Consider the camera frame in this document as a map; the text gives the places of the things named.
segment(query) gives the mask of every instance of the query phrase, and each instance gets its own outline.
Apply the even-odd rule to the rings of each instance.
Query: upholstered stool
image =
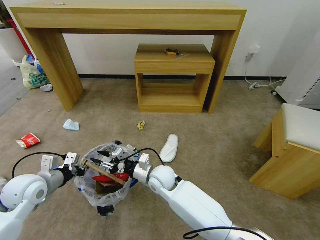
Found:
[[[250,182],[288,198],[320,185],[320,112],[284,103],[253,145],[272,157]]]

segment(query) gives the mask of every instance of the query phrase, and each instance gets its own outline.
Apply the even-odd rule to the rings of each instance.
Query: white flower pot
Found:
[[[13,28],[0,29],[0,45],[15,65],[21,64],[22,57],[27,54]]]

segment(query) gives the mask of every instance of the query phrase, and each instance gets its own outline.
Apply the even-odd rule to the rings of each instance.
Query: power outlet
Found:
[[[251,47],[249,48],[249,52],[248,52],[248,54],[247,54],[247,56],[246,56],[245,61],[246,61],[246,62],[249,62],[249,61],[251,60],[251,58],[253,57],[253,55],[256,54],[256,53],[258,53],[259,50],[260,50],[260,46],[259,46],[259,45],[251,46]]]

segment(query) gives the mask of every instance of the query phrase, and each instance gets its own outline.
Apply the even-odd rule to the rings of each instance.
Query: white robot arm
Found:
[[[0,200],[11,211],[0,212],[0,240],[18,239],[23,221],[34,208],[46,196],[83,171],[76,165],[77,160],[76,153],[68,153],[64,164],[53,170],[56,166],[55,157],[43,155],[41,171],[37,175],[20,175],[4,186]],[[122,165],[122,171],[148,185],[154,193],[168,202],[171,209],[194,229],[190,234],[195,233],[197,236],[199,232],[201,237],[208,240],[273,240],[258,229],[235,226],[217,201],[193,183],[182,180],[169,166],[152,169],[148,154],[143,153],[134,164],[132,161],[125,161]]]

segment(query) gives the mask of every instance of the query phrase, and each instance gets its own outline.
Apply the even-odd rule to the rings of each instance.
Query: transparent plastic bag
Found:
[[[114,151],[118,147],[122,147],[124,151],[128,152],[130,155],[133,154],[134,148],[130,145],[123,145],[119,144],[117,145],[115,142],[106,143],[99,145],[93,149],[91,149],[82,159],[87,159],[88,161],[91,161],[90,158],[99,158],[101,155],[97,152],[98,150],[108,150],[108,151]],[[129,158],[129,160],[138,160],[139,159],[139,153],[134,155],[133,157]],[[132,178],[129,177],[128,181],[123,185],[123,187],[113,193],[108,193],[106,195],[100,195],[97,194],[95,191],[95,185],[96,181],[92,179],[94,176],[98,176],[99,173],[91,168],[89,168],[84,176],[76,176],[74,179],[74,183],[81,191],[81,193],[87,198],[88,202],[91,206],[97,207],[98,213],[102,216],[109,216],[113,213],[113,210],[118,202],[123,200],[128,192],[130,187],[133,185]]]

